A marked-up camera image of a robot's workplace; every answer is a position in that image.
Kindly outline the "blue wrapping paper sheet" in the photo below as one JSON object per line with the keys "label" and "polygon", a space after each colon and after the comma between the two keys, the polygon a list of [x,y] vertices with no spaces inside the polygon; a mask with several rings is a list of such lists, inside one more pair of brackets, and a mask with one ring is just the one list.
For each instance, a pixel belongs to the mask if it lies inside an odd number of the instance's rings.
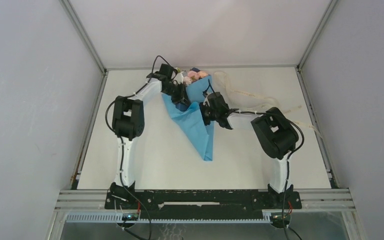
{"label": "blue wrapping paper sheet", "polygon": [[200,103],[205,100],[205,91],[214,92],[210,88],[212,83],[212,76],[207,74],[186,86],[186,93],[191,101],[189,107],[176,106],[172,103],[169,95],[162,94],[162,100],[169,117],[180,127],[199,156],[204,161],[209,162],[213,160],[215,124],[211,122],[205,125],[200,111]]}

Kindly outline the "pink fake flower stem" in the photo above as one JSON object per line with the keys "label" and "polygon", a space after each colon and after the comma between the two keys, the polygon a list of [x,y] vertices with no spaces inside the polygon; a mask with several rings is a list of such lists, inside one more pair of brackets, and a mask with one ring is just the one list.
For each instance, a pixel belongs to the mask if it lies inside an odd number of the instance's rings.
{"label": "pink fake flower stem", "polygon": [[187,82],[188,83],[193,83],[193,82],[196,82],[200,79],[200,75],[198,74],[198,72],[194,71],[194,70],[190,70],[188,73],[187,73],[187,77],[188,77],[188,80]]}
{"label": "pink fake flower stem", "polygon": [[183,82],[186,86],[188,86],[188,85],[190,85],[190,84],[193,83],[192,79],[191,79],[190,77],[188,77],[188,76],[185,76],[185,77],[182,79],[182,82]]}
{"label": "pink fake flower stem", "polygon": [[198,75],[199,79],[202,79],[202,78],[209,76],[209,74],[207,72],[202,71],[202,70],[197,72],[197,75]]}

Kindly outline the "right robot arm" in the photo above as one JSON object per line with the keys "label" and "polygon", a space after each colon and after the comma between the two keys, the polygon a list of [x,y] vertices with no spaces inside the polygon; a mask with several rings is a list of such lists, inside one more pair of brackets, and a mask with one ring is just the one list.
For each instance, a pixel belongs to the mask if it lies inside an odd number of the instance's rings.
{"label": "right robot arm", "polygon": [[205,125],[217,122],[220,127],[235,130],[252,130],[272,163],[272,176],[268,184],[269,203],[275,208],[282,208],[289,201],[293,185],[289,182],[289,158],[299,140],[299,135],[290,121],[277,108],[271,107],[264,112],[240,111],[228,108],[226,104],[199,104]]}

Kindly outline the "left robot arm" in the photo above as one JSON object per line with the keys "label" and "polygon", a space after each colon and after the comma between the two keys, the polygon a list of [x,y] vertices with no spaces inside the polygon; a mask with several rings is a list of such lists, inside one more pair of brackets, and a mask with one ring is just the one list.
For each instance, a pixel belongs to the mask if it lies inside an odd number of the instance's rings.
{"label": "left robot arm", "polygon": [[135,185],[134,151],[138,138],[145,129],[145,105],[156,95],[164,93],[171,97],[174,105],[181,104],[188,107],[191,104],[184,83],[172,80],[149,78],[137,91],[129,96],[117,96],[108,106],[113,107],[111,123],[108,117],[105,121],[118,141],[118,169],[114,182],[124,190],[117,195],[117,202],[123,208],[129,209],[136,203],[137,196],[130,190]]}

